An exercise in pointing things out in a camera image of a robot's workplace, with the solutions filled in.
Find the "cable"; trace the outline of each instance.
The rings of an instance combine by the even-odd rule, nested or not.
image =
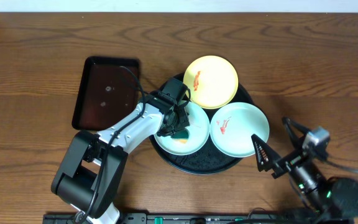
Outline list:
[[[294,220],[277,220],[277,219],[250,219],[238,220],[228,224],[246,224],[246,223],[276,223],[276,224],[308,224],[307,222],[294,221]]]
[[[296,194],[298,194],[299,198],[300,198],[301,201],[302,201],[302,204],[303,204],[306,208],[310,209],[310,207],[309,207],[309,205],[306,203],[306,200],[305,200],[305,198],[303,197],[303,195],[302,195],[301,193],[299,193],[299,191],[298,191],[298,190],[295,188],[295,186],[293,185],[292,180],[291,180],[291,177],[289,178],[289,180],[290,180],[290,185],[291,185],[292,189],[295,191]]]
[[[251,216],[253,215],[253,212],[256,211],[256,210],[258,210],[258,209],[259,209],[259,210],[266,211],[266,209],[264,209],[264,208],[254,208],[254,209],[252,209],[252,211],[248,214],[247,219],[250,219]]]
[[[345,170],[345,171],[348,171],[348,172],[353,172],[355,174],[358,174],[358,169],[357,168],[342,166],[342,165],[333,163],[331,161],[323,161],[323,163],[326,163],[326,164],[328,164],[330,166],[333,166],[333,167],[336,167],[338,169],[342,169],[342,170]]]
[[[83,222],[85,222],[87,217],[89,216],[89,214],[91,213],[91,211],[93,209],[94,203],[96,201],[96,198],[97,198],[97,195],[98,195],[98,192],[99,192],[99,187],[100,187],[100,182],[102,180],[101,177],[103,175],[104,166],[106,165],[106,160],[107,160],[107,157],[108,157],[108,154],[109,154],[108,152],[110,150],[112,142],[121,133],[122,130],[124,130],[126,127],[128,127],[130,124],[132,124],[134,121],[136,121],[138,118],[143,116],[143,113],[144,113],[144,111],[146,109],[145,92],[143,91],[143,88],[142,88],[142,85],[140,84],[139,79],[127,67],[120,66],[120,68],[126,69],[134,77],[137,85],[139,86],[140,92],[142,93],[142,101],[143,101],[142,111],[135,118],[133,118],[132,120],[128,121],[121,128],[119,128],[117,131],[115,131],[114,134],[111,136],[111,138],[110,138],[110,140],[109,140],[109,142],[107,144],[106,151],[104,152],[102,161],[100,163],[99,174],[98,174],[98,178],[96,179],[96,185],[94,187],[94,192],[93,192],[93,195],[92,195],[91,202],[89,203],[89,207],[88,207],[87,211],[84,213],[84,215],[82,215],[81,219],[78,222],[76,222],[76,220],[74,220],[76,224],[82,224]]]
[[[127,86],[129,86],[131,89],[136,90],[136,91],[139,91],[139,92],[142,92],[143,90],[140,89],[139,79],[135,76],[135,74],[134,74],[129,68],[127,68],[127,67],[125,67],[125,66],[120,66],[120,68],[123,68],[123,69],[127,70],[129,73],[131,73],[131,75],[132,75],[133,77],[135,77],[135,82],[136,82],[137,86],[139,86],[139,88],[134,87],[128,80],[126,80],[126,78],[123,78],[123,77],[119,76],[119,78],[121,79],[121,81],[123,81],[123,82],[124,82]]]

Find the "goldfish illustration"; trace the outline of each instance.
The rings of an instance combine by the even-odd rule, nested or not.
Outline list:
[[[221,132],[222,132],[222,134],[225,133],[226,128],[227,128],[227,124],[228,124],[228,122],[230,121],[230,118],[231,118],[231,117],[229,117],[228,119],[223,120],[223,124],[222,124],[222,126],[221,126]]]
[[[198,71],[197,75],[194,77],[194,83],[193,83],[194,91],[197,91],[199,85],[198,79],[200,78],[200,75],[201,75],[201,71]]]

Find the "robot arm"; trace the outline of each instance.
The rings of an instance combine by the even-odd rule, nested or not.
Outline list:
[[[327,161],[329,132],[321,127],[310,130],[289,118],[282,121],[295,151],[281,158],[257,135],[252,135],[259,172],[272,169],[274,179],[288,173],[310,205],[318,211],[320,220],[314,223],[358,217],[358,181],[340,177],[327,180],[313,164],[313,159]],[[303,136],[298,138],[291,126]]]
[[[104,161],[89,220],[93,223],[115,223],[119,212],[111,202],[128,154],[152,134],[170,136],[189,125],[184,105],[179,105],[187,90],[182,82],[171,79],[162,90],[154,91],[114,126],[96,134],[87,131],[77,133],[52,182],[52,192],[77,210],[87,211],[97,189],[99,174],[83,167],[81,163],[94,162],[101,166]],[[143,106],[145,110],[139,117]]]

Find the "plate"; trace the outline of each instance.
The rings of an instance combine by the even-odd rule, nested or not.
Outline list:
[[[226,59],[204,56],[189,65],[183,77],[191,91],[191,101],[205,109],[228,104],[237,92],[239,80],[236,69]]]
[[[226,155],[247,157],[255,154],[253,134],[263,141],[269,138],[269,122],[264,113],[249,103],[230,103],[215,113],[211,120],[211,139]]]

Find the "yellow plate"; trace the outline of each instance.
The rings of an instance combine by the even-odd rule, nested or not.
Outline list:
[[[239,86],[236,69],[230,62],[212,55],[191,63],[183,82],[191,91],[190,100],[205,109],[216,109],[228,104]]]

